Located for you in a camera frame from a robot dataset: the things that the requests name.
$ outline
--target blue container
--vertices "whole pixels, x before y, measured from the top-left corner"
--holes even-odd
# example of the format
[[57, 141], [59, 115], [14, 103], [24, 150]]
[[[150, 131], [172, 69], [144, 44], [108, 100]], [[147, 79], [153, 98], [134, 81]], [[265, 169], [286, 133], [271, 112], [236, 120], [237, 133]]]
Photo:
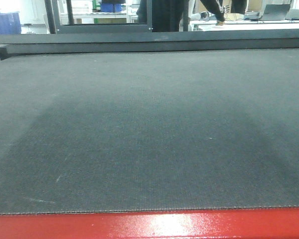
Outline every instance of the blue container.
[[0, 34], [20, 34], [21, 24], [18, 12], [0, 13]]
[[102, 12], [121, 12], [122, 11], [122, 4], [102, 3], [101, 4], [101, 11]]

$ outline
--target person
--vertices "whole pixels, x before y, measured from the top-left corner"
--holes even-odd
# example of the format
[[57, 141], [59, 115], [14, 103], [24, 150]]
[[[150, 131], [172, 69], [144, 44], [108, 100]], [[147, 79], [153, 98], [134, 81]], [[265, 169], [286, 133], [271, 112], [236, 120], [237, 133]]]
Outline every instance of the person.
[[207, 11], [211, 12], [216, 17], [216, 26], [223, 26], [225, 23], [224, 12], [219, 0], [200, 0]]
[[[179, 22], [183, 11], [184, 2], [181, 0], [153, 0], [152, 31], [179, 31]], [[137, 14], [139, 23], [147, 23], [147, 0], [141, 0]]]
[[[206, 9], [215, 15], [216, 26], [223, 26], [225, 22], [222, 11], [222, 0], [200, 0]], [[247, 0], [233, 0], [235, 13], [244, 14]], [[182, 0], [153, 0], [152, 1], [152, 28], [153, 32], [179, 31], [179, 22], [184, 11]], [[137, 12], [139, 23], [147, 23], [147, 0], [141, 0]]]

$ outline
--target laptop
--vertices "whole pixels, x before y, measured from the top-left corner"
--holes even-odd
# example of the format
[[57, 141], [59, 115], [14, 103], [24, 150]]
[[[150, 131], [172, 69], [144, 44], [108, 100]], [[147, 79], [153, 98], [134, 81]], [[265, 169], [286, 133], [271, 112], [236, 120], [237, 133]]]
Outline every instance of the laptop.
[[290, 9], [290, 4], [267, 4], [261, 21], [282, 21]]

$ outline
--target gray felt conveyor belt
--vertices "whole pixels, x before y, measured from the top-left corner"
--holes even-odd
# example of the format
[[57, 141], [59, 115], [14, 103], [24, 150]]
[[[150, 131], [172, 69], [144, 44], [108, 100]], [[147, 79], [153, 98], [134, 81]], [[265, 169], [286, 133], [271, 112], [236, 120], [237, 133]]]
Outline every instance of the gray felt conveyor belt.
[[299, 206], [299, 49], [0, 62], [0, 214]]

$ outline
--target red table edge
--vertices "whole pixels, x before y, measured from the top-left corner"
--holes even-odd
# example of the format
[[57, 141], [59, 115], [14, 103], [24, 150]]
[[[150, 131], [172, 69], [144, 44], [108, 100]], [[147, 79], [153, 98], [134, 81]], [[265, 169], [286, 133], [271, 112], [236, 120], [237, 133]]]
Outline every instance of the red table edge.
[[0, 239], [299, 239], [299, 208], [0, 215]]

